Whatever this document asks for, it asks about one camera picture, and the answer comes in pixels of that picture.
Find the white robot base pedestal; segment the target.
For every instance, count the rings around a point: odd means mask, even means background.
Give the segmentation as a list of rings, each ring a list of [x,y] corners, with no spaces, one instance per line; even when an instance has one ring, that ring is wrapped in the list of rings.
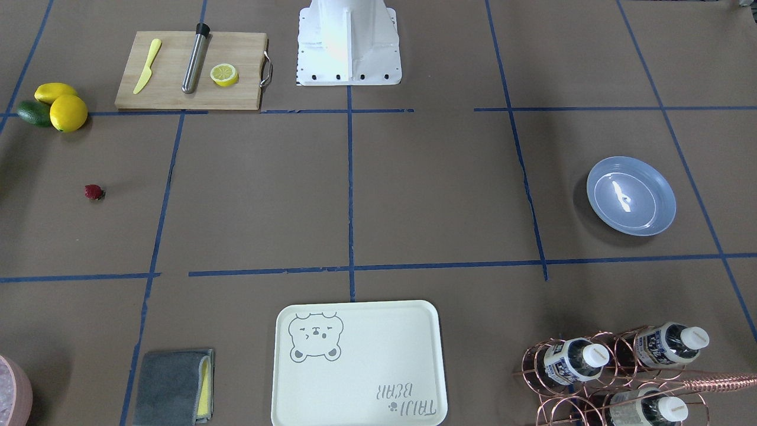
[[[383,1],[312,1],[298,17],[298,86],[402,81],[397,14]]]

